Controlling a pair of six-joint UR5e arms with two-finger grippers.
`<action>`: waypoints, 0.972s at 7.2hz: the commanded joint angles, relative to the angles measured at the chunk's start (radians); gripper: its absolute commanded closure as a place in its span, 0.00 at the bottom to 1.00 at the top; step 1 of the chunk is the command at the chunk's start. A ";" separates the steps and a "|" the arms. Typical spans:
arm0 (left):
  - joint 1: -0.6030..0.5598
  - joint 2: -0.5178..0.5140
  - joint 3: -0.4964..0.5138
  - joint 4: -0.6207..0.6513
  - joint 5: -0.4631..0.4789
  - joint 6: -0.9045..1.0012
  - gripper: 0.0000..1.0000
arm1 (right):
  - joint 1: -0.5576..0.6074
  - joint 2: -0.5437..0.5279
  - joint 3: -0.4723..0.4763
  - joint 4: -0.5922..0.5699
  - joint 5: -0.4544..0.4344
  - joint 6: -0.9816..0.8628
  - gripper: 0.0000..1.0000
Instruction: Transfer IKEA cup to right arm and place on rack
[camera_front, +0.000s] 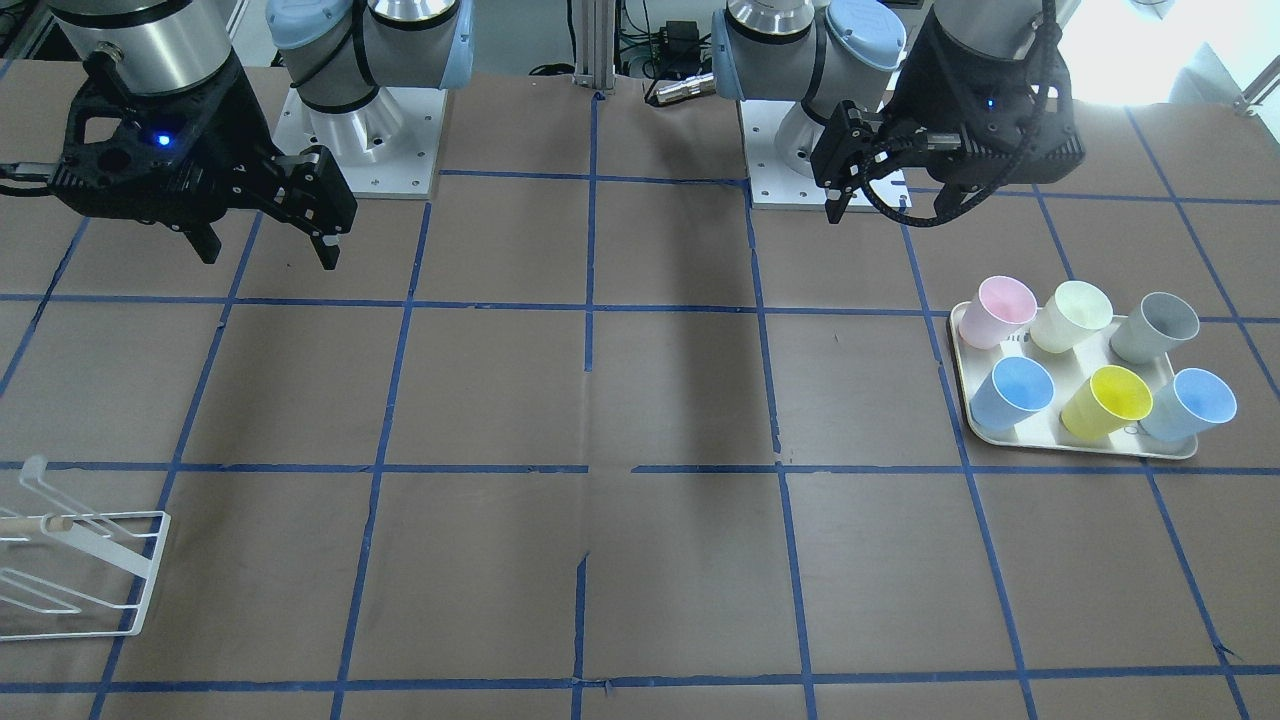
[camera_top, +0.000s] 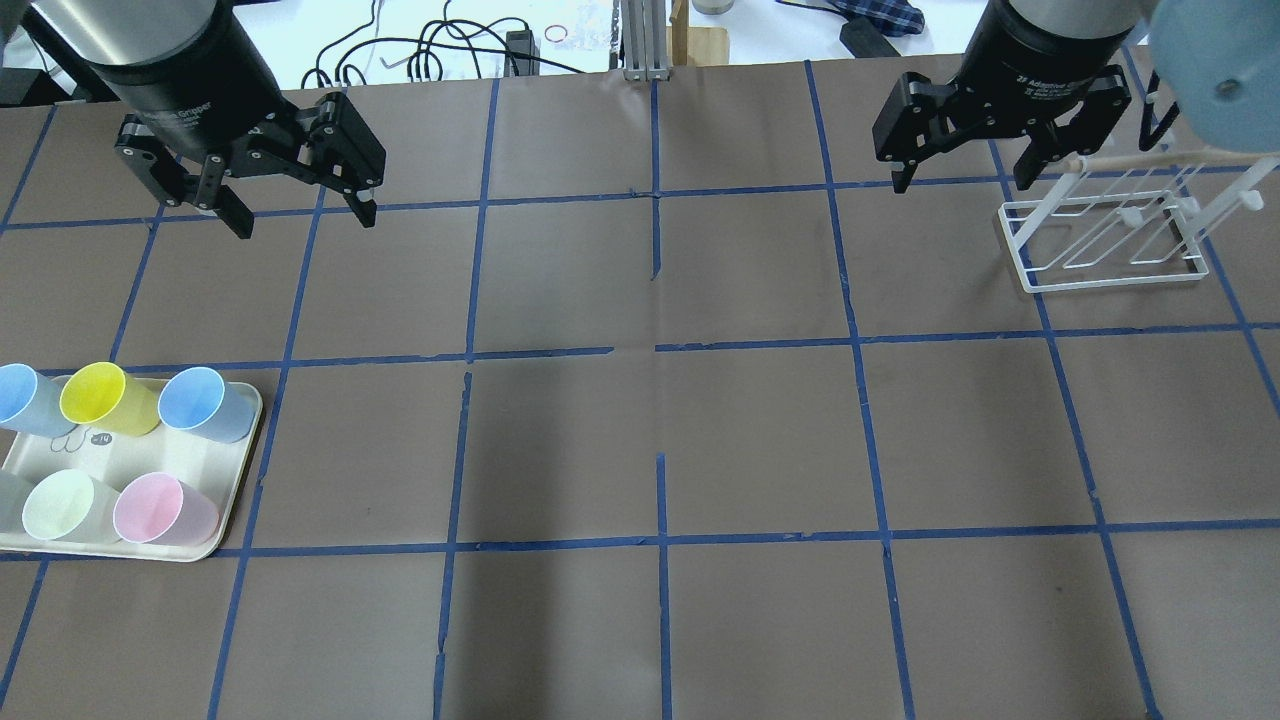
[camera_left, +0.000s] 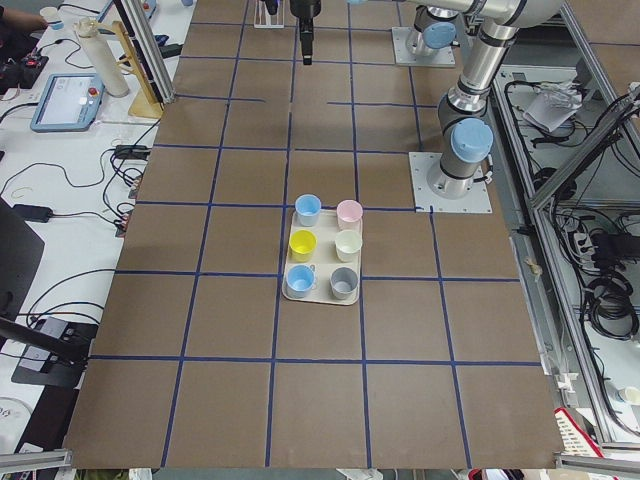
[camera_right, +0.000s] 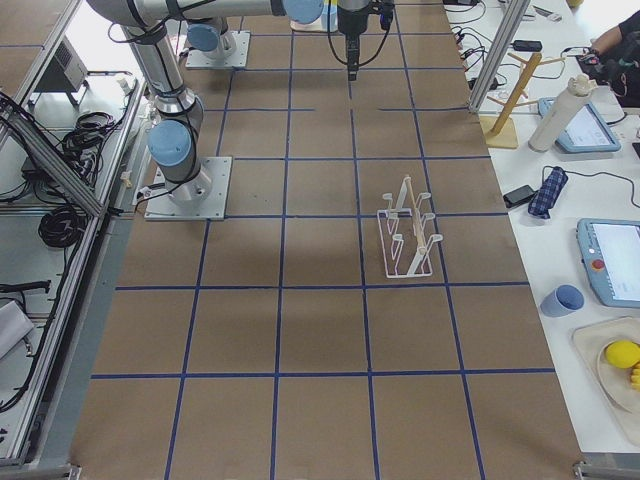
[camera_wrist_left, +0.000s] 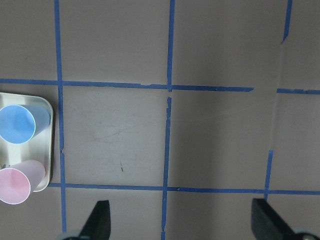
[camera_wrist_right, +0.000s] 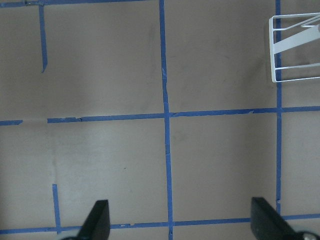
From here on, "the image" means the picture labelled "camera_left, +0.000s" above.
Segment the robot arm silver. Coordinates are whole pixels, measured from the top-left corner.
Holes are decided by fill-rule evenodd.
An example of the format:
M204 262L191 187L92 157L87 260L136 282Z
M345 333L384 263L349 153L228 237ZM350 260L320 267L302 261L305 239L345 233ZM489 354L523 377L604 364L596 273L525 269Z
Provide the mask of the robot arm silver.
M313 62L314 19L321 12L320 1L290 1L297 19L304 65ZM395 63L404 66L453 67L451 44L457 36L455 10L419 4L411 27L394 27L392 41Z
M483 23L457 84L438 106L444 151L439 164L427 174L437 195L457 200L467 195L476 169L490 153L493 133L479 118L502 60L518 30L537 26L553 17L560 1L419 1L430 8L478 14Z

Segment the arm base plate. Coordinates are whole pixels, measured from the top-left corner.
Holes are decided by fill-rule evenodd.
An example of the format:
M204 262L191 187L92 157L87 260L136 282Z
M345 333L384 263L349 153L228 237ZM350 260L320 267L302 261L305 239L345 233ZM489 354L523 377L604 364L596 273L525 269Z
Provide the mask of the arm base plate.
M423 213L491 214L485 175L480 165L474 176L448 177L438 152L410 152L409 165L415 210Z
M434 68L455 66L451 43L456 37L456 27L452 24L432 24L424 32L414 27L393 27L391 36L397 65Z

